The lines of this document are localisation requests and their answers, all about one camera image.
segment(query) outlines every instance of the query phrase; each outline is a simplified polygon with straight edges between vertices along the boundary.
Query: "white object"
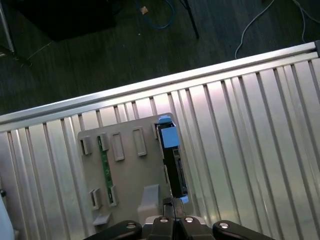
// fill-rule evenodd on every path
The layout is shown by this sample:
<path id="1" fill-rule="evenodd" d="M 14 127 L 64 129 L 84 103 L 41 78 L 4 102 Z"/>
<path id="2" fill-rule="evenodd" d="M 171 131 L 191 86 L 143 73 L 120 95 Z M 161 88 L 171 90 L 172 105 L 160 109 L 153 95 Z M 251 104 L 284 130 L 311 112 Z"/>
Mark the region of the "white object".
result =
<path id="1" fill-rule="evenodd" d="M 2 197 L 0 197 L 0 233 L 2 240 L 14 240 L 15 233 L 12 227 L 10 218 L 8 216 L 5 204 Z"/>

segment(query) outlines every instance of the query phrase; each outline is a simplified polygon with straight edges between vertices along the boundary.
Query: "metal screw head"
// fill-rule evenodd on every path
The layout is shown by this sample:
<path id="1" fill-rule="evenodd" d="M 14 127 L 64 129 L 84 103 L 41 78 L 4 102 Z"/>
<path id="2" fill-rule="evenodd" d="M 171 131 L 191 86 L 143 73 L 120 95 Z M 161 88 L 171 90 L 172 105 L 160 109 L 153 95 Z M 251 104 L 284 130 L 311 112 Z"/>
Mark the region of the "metal screw head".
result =
<path id="1" fill-rule="evenodd" d="M 192 217 L 186 217 L 184 219 L 187 223 L 192 223 L 194 221 L 194 219 Z"/>
<path id="2" fill-rule="evenodd" d="M 225 222 L 221 222 L 221 223 L 219 224 L 219 226 L 220 226 L 221 228 L 223 228 L 223 229 L 229 228 L 229 224 L 227 224 L 227 223 L 225 223 Z"/>
<path id="3" fill-rule="evenodd" d="M 134 229 L 136 227 L 136 225 L 133 222 L 130 222 L 126 225 L 127 229 Z"/>
<path id="4" fill-rule="evenodd" d="M 167 223 L 168 221 L 169 221 L 168 218 L 165 218 L 165 217 L 160 219 L 161 223 Z"/>

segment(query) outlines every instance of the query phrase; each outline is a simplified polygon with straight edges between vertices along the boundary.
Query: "white cable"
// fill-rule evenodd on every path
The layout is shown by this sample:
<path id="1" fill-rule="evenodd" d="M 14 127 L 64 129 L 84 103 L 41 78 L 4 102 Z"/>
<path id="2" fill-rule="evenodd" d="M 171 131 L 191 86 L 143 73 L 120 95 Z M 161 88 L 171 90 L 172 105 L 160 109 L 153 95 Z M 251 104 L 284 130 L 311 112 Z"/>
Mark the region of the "white cable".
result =
<path id="1" fill-rule="evenodd" d="M 300 9 L 300 12 L 301 12 L 301 16 L 302 16 L 302 20 L 303 20 L 303 30 L 302 30 L 302 35 L 301 35 L 301 39 L 302 41 L 305 43 L 305 32 L 306 32 L 306 18 L 305 18 L 305 15 L 311 19 L 312 21 L 314 21 L 315 23 L 317 24 L 320 24 L 320 20 L 317 20 L 315 18 L 313 18 L 312 16 L 310 16 L 310 14 L 305 10 L 303 9 L 303 7 L 300 5 L 300 3 L 297 1 L 297 0 L 292 0 L 294 2 L 294 4 Z M 245 33 L 246 31 L 248 30 L 248 28 L 250 27 L 251 24 L 254 23 L 254 21 L 259 18 L 262 14 L 264 14 L 269 8 L 270 6 L 275 2 L 275 0 L 272 0 L 270 2 L 270 4 L 262 11 L 260 12 L 257 16 L 254 17 L 254 19 L 252 19 L 252 21 L 245 27 L 245 29 L 243 30 L 242 32 L 242 36 L 241 36 L 241 42 L 239 44 L 239 46 L 236 48 L 235 50 L 235 53 L 234 53 L 234 58 L 237 59 L 237 53 L 239 51 L 239 49 L 241 48 L 241 46 L 243 45 L 244 43 L 244 36 L 245 36 Z"/>
<path id="2" fill-rule="evenodd" d="M 249 24 L 245 27 L 245 29 L 243 30 L 242 32 L 242 36 L 241 36 L 241 42 L 239 44 L 239 46 L 236 48 L 235 52 L 234 52 L 234 58 L 237 59 L 237 53 L 239 51 L 239 49 L 241 48 L 242 44 L 244 43 L 244 36 L 245 36 L 245 33 L 246 31 L 248 30 L 248 28 L 250 27 L 251 24 L 254 23 L 255 20 L 257 20 L 257 18 L 259 18 L 262 14 L 264 14 L 270 7 L 271 5 L 275 2 L 275 0 L 272 0 L 270 2 L 270 4 L 262 11 L 260 12 L 257 16 L 254 17 L 254 19 L 252 19 L 251 22 L 249 22 Z"/>
<path id="3" fill-rule="evenodd" d="M 303 43 L 306 43 L 306 41 L 305 41 L 306 19 L 305 19 L 305 15 L 304 15 L 302 7 L 299 7 L 299 9 L 300 9 L 300 12 L 301 12 L 301 15 L 302 15 L 302 20 L 303 20 L 303 29 L 302 29 L 301 39 L 302 39 Z"/>
<path id="4" fill-rule="evenodd" d="M 35 54 L 37 54 L 38 52 L 40 52 L 42 49 L 45 49 L 46 47 L 48 47 L 53 41 L 49 42 L 47 45 L 44 45 L 43 47 L 41 47 L 40 49 L 38 49 L 37 51 L 35 51 L 33 54 L 31 54 L 30 57 L 28 57 L 27 59 L 29 60 L 30 58 L 32 58 Z"/>

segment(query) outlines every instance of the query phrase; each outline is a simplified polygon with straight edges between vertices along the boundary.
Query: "green circuit board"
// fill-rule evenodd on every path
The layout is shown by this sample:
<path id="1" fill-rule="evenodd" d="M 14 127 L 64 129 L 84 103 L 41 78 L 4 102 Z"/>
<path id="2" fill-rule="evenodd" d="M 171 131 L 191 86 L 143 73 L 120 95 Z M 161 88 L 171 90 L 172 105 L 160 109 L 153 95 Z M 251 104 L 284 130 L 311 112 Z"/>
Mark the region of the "green circuit board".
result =
<path id="1" fill-rule="evenodd" d="M 106 184 L 106 190 L 108 193 L 108 198 L 110 204 L 114 203 L 114 198 L 111 192 L 111 188 L 114 185 L 112 182 L 111 178 L 111 172 L 110 172 L 110 167 L 108 163 L 108 157 L 107 157 L 107 151 L 103 150 L 102 142 L 101 142 L 101 137 L 98 136 L 98 143 L 99 143 L 99 150 L 100 150 L 100 155 L 101 155 L 101 161 L 102 161 L 102 166 L 103 166 L 103 173 L 104 173 L 104 179 L 105 179 L 105 184 Z"/>

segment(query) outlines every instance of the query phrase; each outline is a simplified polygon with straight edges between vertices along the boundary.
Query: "blue cable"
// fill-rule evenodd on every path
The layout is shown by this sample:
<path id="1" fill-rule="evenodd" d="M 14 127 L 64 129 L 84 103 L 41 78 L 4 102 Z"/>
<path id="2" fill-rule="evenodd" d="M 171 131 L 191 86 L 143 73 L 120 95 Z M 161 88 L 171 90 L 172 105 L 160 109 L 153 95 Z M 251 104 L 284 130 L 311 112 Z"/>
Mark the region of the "blue cable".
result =
<path id="1" fill-rule="evenodd" d="M 175 16 L 176 16 L 176 11 L 175 11 L 175 8 L 174 6 L 171 4 L 171 2 L 169 0 L 164 0 L 166 4 L 169 5 L 171 11 L 172 11 L 172 16 L 169 20 L 169 22 L 166 24 L 166 25 L 163 25 L 163 26 L 158 26 L 158 25 L 155 25 L 151 22 L 150 18 L 148 16 L 146 16 L 146 14 L 143 14 L 143 19 L 144 21 L 152 28 L 154 29 L 165 29 L 167 27 L 169 27 L 173 22 L 174 22 L 174 19 L 175 19 Z M 140 9 L 142 8 L 142 6 L 140 5 L 139 1 L 138 0 L 135 0 L 135 4 L 136 4 L 136 7 L 138 8 L 139 12 L 140 12 Z"/>

